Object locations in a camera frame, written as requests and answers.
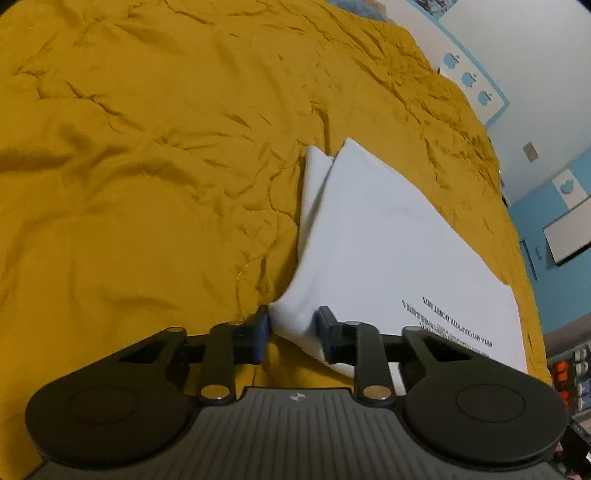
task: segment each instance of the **black textured base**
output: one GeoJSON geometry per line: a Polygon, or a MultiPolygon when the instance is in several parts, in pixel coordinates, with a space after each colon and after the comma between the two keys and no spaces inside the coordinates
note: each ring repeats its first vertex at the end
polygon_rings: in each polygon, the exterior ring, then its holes
{"type": "Polygon", "coordinates": [[[47,462],[30,480],[553,480],[547,463],[485,472],[448,463],[418,445],[396,414],[357,403],[347,389],[249,388],[206,407],[187,434],[134,465],[83,471],[47,462]]]}

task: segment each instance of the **orange object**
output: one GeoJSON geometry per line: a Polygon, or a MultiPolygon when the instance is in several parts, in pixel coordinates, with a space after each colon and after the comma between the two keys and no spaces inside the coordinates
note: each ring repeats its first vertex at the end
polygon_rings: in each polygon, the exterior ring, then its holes
{"type": "Polygon", "coordinates": [[[566,383],[569,380],[569,372],[561,372],[554,377],[554,380],[558,383],[566,383]]]}
{"type": "Polygon", "coordinates": [[[566,372],[569,369],[569,363],[566,360],[560,360],[552,366],[555,374],[566,372]]]}

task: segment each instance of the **white towel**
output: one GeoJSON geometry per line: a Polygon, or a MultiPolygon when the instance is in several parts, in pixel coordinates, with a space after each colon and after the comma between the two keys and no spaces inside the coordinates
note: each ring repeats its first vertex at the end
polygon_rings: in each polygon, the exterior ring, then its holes
{"type": "MultiPolygon", "coordinates": [[[[300,263],[270,312],[275,332],[312,357],[323,361],[312,315],[328,305],[340,322],[395,335],[420,325],[527,371],[511,289],[414,185],[353,140],[334,164],[309,147],[300,235],[300,263]]],[[[391,372],[403,393],[396,364],[391,372]]]]}

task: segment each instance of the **bed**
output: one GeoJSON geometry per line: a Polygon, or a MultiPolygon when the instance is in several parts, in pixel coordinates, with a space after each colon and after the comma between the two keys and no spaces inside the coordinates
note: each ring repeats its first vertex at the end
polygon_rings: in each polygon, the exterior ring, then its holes
{"type": "MultiPolygon", "coordinates": [[[[411,34],[324,0],[22,0],[0,17],[0,478],[39,462],[43,384],[278,298],[307,145],[352,137],[510,285],[548,381],[498,160],[411,34]]],[[[239,386],[349,384],[285,340],[239,386]]]]}

